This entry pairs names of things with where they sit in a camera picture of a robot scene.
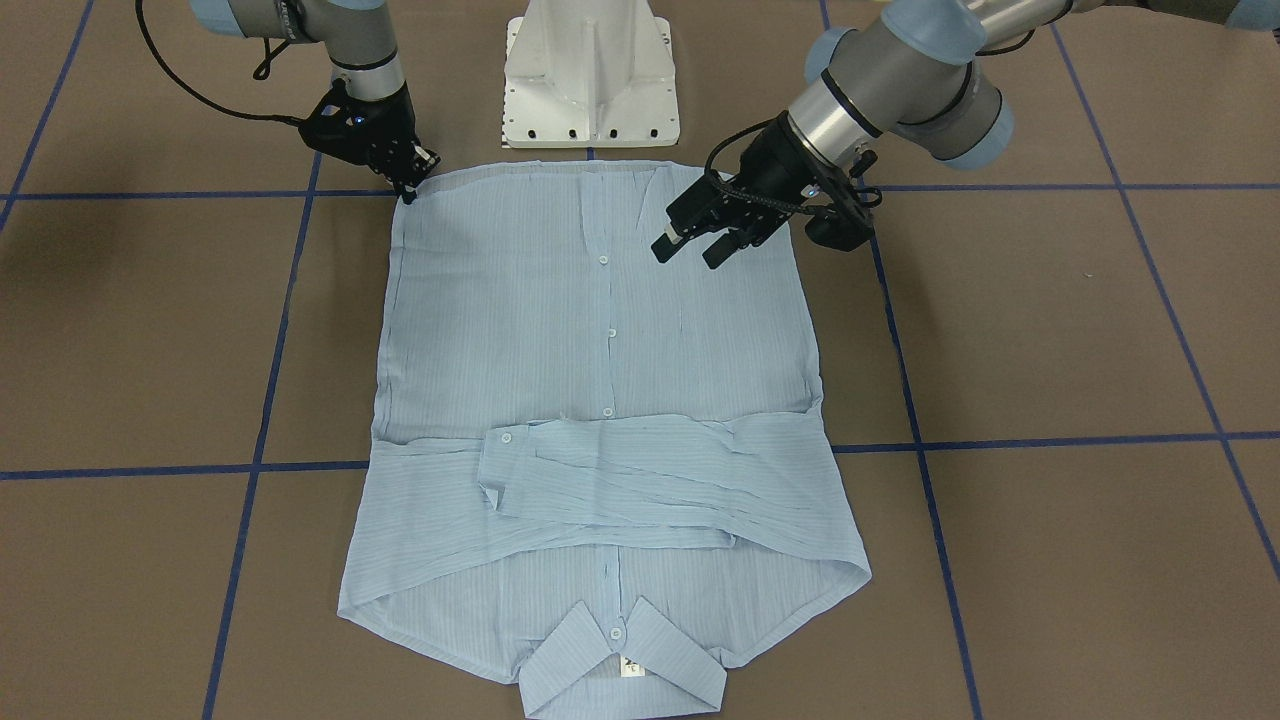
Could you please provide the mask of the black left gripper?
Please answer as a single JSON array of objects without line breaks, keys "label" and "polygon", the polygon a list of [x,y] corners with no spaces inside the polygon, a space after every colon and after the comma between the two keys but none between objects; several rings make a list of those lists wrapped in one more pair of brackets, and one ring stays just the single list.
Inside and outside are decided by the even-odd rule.
[{"label": "black left gripper", "polygon": [[[727,178],[714,167],[731,143],[754,135],[741,152],[739,172]],[[668,263],[687,242],[703,234],[719,237],[701,254],[712,270],[736,252],[758,247],[791,217],[810,220],[826,208],[851,215],[851,178],[838,165],[820,159],[801,140],[792,118],[781,113],[717,145],[698,177],[667,208],[667,229],[652,243],[659,264]]]}]

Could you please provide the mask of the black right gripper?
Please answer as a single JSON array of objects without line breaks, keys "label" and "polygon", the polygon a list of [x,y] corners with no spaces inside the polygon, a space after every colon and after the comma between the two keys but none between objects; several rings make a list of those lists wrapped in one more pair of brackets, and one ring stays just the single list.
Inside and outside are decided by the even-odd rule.
[{"label": "black right gripper", "polygon": [[366,167],[393,186],[406,206],[436,169],[440,156],[422,146],[410,90],[402,85],[379,100],[357,99],[337,78],[315,109],[300,123],[300,137],[315,151]]}]

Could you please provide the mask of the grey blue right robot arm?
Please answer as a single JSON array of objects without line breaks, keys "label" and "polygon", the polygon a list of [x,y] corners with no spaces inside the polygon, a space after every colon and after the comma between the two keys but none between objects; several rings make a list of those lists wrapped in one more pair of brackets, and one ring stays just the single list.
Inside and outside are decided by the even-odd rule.
[{"label": "grey blue right robot arm", "polygon": [[384,1],[192,1],[206,29],[289,45],[321,44],[329,90],[289,123],[325,156],[365,167],[410,205],[440,158],[422,146],[390,12]]}]

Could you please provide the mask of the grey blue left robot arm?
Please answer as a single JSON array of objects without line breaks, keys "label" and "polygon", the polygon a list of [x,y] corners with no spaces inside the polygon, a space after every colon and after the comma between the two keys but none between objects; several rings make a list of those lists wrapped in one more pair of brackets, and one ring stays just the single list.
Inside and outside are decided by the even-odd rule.
[{"label": "grey blue left robot arm", "polygon": [[1020,47],[1038,28],[1093,1],[891,1],[865,29],[833,29],[814,45],[805,90],[776,118],[744,129],[739,169],[714,158],[667,209],[652,245],[667,263],[713,234],[703,258],[718,268],[764,243],[792,217],[819,246],[849,252],[874,233],[881,192],[858,182],[874,142],[897,136],[946,167],[991,164],[1012,133],[1012,109],[980,69],[983,56]]}]

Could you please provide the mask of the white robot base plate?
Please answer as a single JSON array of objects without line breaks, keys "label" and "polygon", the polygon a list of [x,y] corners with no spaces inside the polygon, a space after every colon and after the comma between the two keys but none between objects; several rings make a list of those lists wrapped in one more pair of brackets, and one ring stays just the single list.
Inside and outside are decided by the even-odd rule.
[{"label": "white robot base plate", "polygon": [[508,149],[678,142],[671,24],[648,1],[531,1],[506,27]]}]

